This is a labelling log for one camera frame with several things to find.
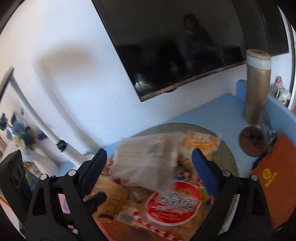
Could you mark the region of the pork floss toast packet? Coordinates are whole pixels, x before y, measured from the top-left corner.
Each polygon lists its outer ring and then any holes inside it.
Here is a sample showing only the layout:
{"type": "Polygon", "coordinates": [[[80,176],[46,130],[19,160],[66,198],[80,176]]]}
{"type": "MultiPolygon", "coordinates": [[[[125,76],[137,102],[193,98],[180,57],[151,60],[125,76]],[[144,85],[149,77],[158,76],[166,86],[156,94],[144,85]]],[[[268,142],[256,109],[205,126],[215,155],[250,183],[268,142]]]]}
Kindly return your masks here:
{"type": "Polygon", "coordinates": [[[95,208],[93,218],[100,222],[109,223],[114,221],[115,216],[127,200],[127,191],[123,186],[111,180],[111,168],[113,160],[108,159],[105,167],[98,178],[91,195],[94,196],[99,192],[107,195],[106,201],[95,208]]]}

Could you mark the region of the orange printed bread packet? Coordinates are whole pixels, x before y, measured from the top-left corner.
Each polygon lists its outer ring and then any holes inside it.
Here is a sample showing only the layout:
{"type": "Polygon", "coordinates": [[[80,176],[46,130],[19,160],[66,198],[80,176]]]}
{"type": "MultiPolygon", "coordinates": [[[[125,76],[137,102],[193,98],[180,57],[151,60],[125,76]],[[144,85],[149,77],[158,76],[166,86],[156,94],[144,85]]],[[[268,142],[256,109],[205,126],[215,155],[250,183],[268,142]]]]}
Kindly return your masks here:
{"type": "Polygon", "coordinates": [[[191,160],[192,151],[200,149],[203,155],[211,160],[214,153],[220,146],[221,138],[207,133],[189,131],[185,134],[182,142],[180,154],[191,160]]]}

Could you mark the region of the red guoba crisps bag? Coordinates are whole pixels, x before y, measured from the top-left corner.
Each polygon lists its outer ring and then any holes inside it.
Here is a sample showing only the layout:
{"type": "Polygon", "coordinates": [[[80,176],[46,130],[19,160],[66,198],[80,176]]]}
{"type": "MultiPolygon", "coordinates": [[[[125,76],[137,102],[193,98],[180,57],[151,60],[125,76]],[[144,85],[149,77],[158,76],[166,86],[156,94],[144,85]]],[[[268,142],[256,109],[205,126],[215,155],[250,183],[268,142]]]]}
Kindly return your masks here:
{"type": "Polygon", "coordinates": [[[196,174],[178,171],[165,195],[135,188],[117,220],[167,240],[190,240],[211,209],[214,198],[196,174]]]}

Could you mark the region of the large clear bread bag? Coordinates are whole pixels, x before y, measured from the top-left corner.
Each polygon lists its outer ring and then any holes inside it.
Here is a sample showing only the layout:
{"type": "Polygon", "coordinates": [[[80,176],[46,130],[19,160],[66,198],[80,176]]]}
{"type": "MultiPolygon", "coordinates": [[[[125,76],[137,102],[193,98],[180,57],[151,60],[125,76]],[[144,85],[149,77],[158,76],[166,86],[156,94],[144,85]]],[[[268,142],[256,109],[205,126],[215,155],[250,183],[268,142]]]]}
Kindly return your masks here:
{"type": "Polygon", "coordinates": [[[182,132],[125,138],[116,148],[111,178],[167,196],[173,190],[182,132]]]}

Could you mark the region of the white ribbed vase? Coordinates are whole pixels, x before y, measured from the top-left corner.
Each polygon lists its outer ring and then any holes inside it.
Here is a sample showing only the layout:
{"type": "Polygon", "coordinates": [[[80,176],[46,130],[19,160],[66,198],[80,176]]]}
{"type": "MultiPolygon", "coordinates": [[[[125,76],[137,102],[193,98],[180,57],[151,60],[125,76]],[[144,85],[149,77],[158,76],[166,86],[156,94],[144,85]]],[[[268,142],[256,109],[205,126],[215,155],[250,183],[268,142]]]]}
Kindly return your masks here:
{"type": "Polygon", "coordinates": [[[54,163],[48,157],[40,155],[35,150],[25,149],[22,151],[23,160],[34,163],[36,167],[42,174],[47,174],[48,176],[56,176],[59,172],[59,168],[56,163],[54,163]]]}

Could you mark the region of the brown ribbed glass bowl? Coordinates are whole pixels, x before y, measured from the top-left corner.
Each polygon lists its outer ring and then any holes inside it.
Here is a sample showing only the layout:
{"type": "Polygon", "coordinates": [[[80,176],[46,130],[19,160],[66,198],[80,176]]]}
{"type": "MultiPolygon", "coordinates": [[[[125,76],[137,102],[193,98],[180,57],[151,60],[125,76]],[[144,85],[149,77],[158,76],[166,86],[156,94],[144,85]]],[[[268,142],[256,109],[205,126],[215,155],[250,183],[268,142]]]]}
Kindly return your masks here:
{"type": "MultiPolygon", "coordinates": [[[[182,133],[186,134],[189,131],[207,133],[207,134],[211,134],[211,135],[220,137],[220,135],[214,134],[213,132],[211,132],[207,129],[204,129],[199,126],[188,125],[188,124],[168,124],[168,125],[156,126],[154,128],[150,128],[146,131],[143,131],[134,137],[143,137],[143,136],[148,136],[148,135],[157,135],[157,134],[161,134],[161,133],[174,133],[174,132],[182,132],[182,133]]],[[[175,168],[175,174],[178,171],[184,171],[186,173],[198,175],[198,173],[195,170],[193,163],[192,163],[192,156],[191,156],[191,160],[184,158],[180,154],[180,149],[179,149],[179,154],[178,154],[178,165],[175,168]]],[[[238,167],[237,167],[235,158],[234,158],[233,154],[230,152],[227,145],[222,140],[220,142],[220,146],[219,146],[218,150],[214,153],[214,156],[212,157],[212,159],[210,161],[214,161],[219,166],[220,169],[227,169],[227,170],[231,171],[234,175],[238,174],[238,167]]],[[[119,179],[113,180],[111,178],[111,180],[114,181],[115,183],[121,185],[119,179]]],[[[127,200],[126,201],[128,201],[130,198],[133,197],[132,190],[135,188],[143,189],[147,193],[154,193],[153,191],[142,188],[142,187],[130,187],[130,186],[124,186],[124,185],[121,185],[121,186],[123,186],[123,188],[125,188],[127,191],[127,200]]],[[[97,225],[101,228],[103,233],[106,235],[108,240],[167,240],[167,239],[160,237],[156,234],[153,234],[147,230],[143,230],[141,228],[135,228],[130,225],[126,225],[122,222],[119,222],[117,220],[117,215],[115,216],[114,221],[109,222],[109,223],[100,222],[100,221],[94,219],[96,221],[97,225]]]]}

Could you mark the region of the orange book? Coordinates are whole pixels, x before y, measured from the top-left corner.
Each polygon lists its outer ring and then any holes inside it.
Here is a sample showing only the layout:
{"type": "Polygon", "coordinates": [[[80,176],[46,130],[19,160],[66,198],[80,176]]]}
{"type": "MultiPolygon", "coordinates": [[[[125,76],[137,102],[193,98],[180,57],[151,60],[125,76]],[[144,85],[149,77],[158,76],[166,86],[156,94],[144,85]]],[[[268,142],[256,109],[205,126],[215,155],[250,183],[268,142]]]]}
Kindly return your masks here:
{"type": "Polygon", "coordinates": [[[274,230],[286,222],[295,209],[295,146],[281,134],[273,151],[250,173],[256,175],[264,191],[274,230]]]}

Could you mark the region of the blue artificial flowers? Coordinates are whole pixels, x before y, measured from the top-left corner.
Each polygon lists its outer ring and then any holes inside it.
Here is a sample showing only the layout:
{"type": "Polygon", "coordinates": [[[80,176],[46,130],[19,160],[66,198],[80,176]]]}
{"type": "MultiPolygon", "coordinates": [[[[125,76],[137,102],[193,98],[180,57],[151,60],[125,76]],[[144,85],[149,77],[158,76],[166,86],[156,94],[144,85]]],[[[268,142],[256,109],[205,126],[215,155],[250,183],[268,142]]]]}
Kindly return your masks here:
{"type": "Polygon", "coordinates": [[[35,150],[37,141],[43,141],[48,137],[37,127],[32,127],[25,118],[25,111],[20,109],[20,114],[13,112],[9,119],[5,113],[1,114],[1,131],[6,133],[6,138],[14,142],[21,150],[35,150]]]}

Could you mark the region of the brown round coaster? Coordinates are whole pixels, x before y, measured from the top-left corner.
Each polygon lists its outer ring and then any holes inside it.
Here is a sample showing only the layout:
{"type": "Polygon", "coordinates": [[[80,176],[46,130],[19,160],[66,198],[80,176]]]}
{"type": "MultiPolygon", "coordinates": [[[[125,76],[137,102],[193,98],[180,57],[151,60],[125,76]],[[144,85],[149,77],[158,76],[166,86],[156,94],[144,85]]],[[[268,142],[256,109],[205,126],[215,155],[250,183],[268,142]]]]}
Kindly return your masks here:
{"type": "Polygon", "coordinates": [[[267,150],[263,132],[255,126],[242,130],[239,135],[239,145],[243,152],[251,157],[259,157],[267,150]]]}

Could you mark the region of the brown thermos bottle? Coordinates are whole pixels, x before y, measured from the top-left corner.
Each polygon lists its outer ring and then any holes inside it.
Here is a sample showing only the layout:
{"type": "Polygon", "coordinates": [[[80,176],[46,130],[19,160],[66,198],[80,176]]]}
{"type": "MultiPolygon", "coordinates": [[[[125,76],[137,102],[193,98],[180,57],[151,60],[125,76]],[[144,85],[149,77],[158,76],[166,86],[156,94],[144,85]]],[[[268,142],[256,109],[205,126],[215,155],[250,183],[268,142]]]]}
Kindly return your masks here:
{"type": "Polygon", "coordinates": [[[267,102],[271,77],[271,56],[261,50],[246,51],[247,81],[244,120],[251,126],[260,122],[267,102]]]}

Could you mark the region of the white lamp post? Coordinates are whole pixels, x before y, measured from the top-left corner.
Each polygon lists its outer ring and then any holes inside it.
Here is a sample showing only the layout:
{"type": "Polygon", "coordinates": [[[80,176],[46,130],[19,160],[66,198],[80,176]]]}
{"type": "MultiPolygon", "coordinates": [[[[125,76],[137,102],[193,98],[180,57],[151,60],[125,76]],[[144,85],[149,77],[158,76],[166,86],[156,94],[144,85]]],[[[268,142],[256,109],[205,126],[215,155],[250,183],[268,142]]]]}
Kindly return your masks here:
{"type": "Polygon", "coordinates": [[[3,98],[3,94],[10,85],[12,90],[14,91],[16,97],[22,104],[25,111],[28,113],[30,118],[35,122],[35,124],[41,129],[41,131],[56,145],[57,149],[75,166],[80,167],[85,161],[95,161],[97,158],[97,154],[86,154],[83,155],[79,153],[74,147],[60,139],[41,119],[41,117],[36,113],[33,109],[29,101],[24,96],[22,90],[20,89],[15,77],[14,77],[14,67],[10,66],[10,68],[4,74],[4,77],[1,80],[1,99],[3,98]]]}

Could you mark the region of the black wall television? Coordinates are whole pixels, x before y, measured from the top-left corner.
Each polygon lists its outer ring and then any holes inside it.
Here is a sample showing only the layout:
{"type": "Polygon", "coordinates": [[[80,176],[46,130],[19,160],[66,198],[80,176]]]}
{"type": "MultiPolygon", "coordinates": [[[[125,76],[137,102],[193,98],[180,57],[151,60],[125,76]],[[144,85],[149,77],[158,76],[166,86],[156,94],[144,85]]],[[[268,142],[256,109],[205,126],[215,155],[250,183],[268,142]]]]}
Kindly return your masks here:
{"type": "Polygon", "coordinates": [[[249,49],[288,52],[275,1],[94,1],[141,101],[244,64],[249,49]]]}

